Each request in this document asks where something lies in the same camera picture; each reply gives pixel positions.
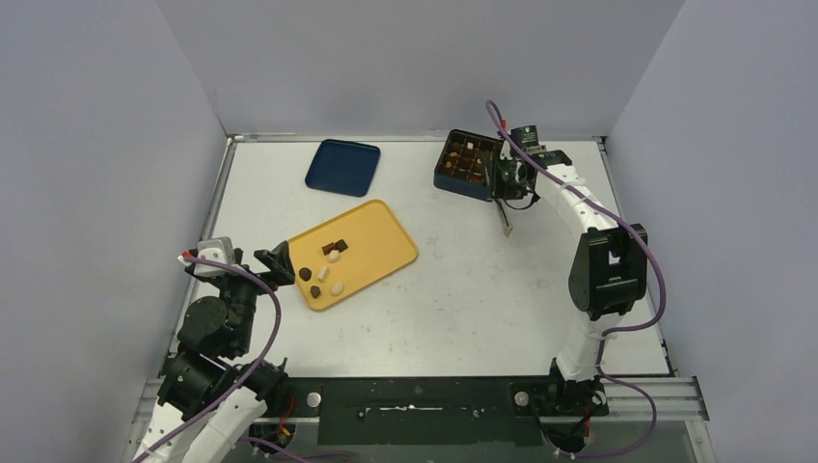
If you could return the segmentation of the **metal serving tongs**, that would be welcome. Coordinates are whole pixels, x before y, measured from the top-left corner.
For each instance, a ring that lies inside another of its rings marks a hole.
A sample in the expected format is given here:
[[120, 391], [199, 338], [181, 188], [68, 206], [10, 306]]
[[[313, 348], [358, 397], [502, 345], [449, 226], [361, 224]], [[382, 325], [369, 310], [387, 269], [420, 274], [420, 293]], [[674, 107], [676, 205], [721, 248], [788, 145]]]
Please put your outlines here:
[[503, 236], [510, 237], [513, 231], [513, 225], [511, 224], [504, 205], [504, 177], [502, 169], [496, 167], [495, 162], [492, 159], [489, 159], [485, 163], [484, 171], [489, 199], [498, 210]]

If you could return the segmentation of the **yellow plastic tray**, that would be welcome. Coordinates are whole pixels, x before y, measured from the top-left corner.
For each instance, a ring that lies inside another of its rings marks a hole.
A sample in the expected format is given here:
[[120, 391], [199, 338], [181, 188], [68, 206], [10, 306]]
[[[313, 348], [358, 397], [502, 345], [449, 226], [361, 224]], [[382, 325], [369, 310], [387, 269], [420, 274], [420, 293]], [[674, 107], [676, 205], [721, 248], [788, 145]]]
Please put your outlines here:
[[[339, 261], [331, 263], [322, 247], [344, 240], [348, 248]], [[419, 250], [389, 206], [381, 200], [370, 200], [339, 216], [295, 235], [287, 241], [296, 273], [296, 285], [307, 307], [321, 312], [351, 297], [416, 260]], [[322, 266], [329, 267], [325, 282], [317, 279]], [[312, 278], [304, 282], [298, 275], [309, 267]], [[335, 283], [344, 284], [340, 296], [331, 294]], [[321, 294], [312, 298], [310, 288], [319, 286]]]

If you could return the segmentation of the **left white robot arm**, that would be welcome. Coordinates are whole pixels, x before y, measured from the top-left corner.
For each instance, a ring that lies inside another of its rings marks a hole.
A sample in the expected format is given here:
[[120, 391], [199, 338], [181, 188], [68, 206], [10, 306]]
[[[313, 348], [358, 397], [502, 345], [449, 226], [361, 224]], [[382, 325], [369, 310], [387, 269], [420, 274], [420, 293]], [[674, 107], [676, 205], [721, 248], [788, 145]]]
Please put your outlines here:
[[[282, 324], [276, 295], [295, 282], [289, 244], [256, 250], [254, 258], [265, 271], [253, 272], [243, 252], [227, 237], [201, 241], [178, 259], [186, 274], [215, 287], [186, 309], [177, 332], [177, 353], [162, 369], [152, 416], [136, 462], [219, 462], [254, 420], [262, 415], [288, 416], [295, 398], [283, 365], [265, 357]], [[243, 366], [233, 360], [245, 356], [257, 311], [267, 295], [274, 305], [274, 325], [256, 359]]]

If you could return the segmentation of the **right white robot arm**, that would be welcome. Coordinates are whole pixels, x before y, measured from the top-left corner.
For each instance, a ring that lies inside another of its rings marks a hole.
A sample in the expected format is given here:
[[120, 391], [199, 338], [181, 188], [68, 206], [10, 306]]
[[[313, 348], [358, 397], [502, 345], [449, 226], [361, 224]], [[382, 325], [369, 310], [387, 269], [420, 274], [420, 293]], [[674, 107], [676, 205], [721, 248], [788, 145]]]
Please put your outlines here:
[[568, 413], [584, 400], [581, 382], [598, 376], [600, 352], [612, 336], [608, 331], [646, 293], [647, 231], [606, 209], [567, 155], [546, 151], [531, 126], [510, 133], [499, 130], [498, 134], [513, 142], [509, 146], [512, 159], [533, 168], [537, 175], [550, 175], [549, 183], [537, 193], [578, 237], [568, 276], [569, 295], [578, 312], [554, 360], [560, 377], [545, 388], [548, 404]]

